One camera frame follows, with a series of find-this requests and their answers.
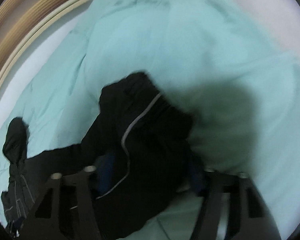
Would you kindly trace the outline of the black jacket with grey stripe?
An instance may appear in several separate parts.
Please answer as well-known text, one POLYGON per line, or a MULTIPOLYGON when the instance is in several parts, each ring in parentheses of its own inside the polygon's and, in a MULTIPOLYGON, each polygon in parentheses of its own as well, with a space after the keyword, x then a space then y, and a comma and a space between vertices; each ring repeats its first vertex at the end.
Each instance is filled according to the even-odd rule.
POLYGON ((192 118, 171 106, 145 73, 104 87, 99 106, 80 143, 32 158, 23 120, 10 122, 2 149, 10 163, 1 194, 7 226, 28 215, 52 174, 94 166, 89 191, 101 239, 124 238, 165 210, 194 177, 199 160, 187 141, 192 118))

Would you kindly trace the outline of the white bed sheet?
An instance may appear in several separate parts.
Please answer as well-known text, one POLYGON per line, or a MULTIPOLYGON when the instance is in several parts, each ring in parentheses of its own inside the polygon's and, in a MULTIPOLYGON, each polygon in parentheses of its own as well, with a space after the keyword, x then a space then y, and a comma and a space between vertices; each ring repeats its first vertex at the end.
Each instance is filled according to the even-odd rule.
POLYGON ((82 5, 58 19, 31 43, 12 66, 0 88, 0 129, 27 84, 75 27, 87 8, 86 4, 82 5))

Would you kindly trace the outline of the mint green bed duvet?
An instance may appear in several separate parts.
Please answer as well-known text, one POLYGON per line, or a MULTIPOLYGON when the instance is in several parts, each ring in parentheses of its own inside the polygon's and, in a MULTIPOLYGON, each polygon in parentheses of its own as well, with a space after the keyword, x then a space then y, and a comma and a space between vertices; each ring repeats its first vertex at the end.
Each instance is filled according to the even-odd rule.
POLYGON ((93 0, 31 80, 0 130, 0 239, 12 239, 1 194, 10 122, 27 129, 27 157, 82 141, 102 89, 145 73, 193 121, 199 163, 169 206, 119 239, 190 239, 206 169, 246 173, 281 239, 300 239, 300 63, 232 0, 93 0))

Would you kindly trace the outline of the beige slatted headboard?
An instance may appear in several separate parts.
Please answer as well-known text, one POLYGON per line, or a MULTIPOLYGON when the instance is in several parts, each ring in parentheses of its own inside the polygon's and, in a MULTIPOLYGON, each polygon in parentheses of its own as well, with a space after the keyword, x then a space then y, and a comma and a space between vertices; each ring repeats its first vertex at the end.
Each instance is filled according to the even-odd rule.
POLYGON ((50 25, 90 0, 4 0, 0 5, 0 89, 13 65, 50 25))

